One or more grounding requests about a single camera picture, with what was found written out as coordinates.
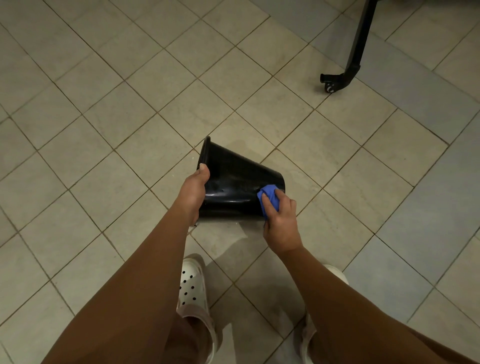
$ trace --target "blue cloth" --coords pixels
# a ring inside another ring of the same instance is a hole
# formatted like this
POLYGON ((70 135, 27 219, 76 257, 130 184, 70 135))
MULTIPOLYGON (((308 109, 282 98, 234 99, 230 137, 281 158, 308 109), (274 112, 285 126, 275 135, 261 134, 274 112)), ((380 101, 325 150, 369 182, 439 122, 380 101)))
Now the blue cloth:
POLYGON ((260 200, 260 206, 262 207, 262 212, 264 213, 265 220, 267 220, 267 214, 265 213, 264 203, 262 202, 262 195, 263 194, 267 195, 273 207, 275 207, 275 210, 278 211, 280 209, 280 200, 275 194, 276 188, 278 187, 275 186, 274 184, 268 184, 257 193, 257 197, 260 200))

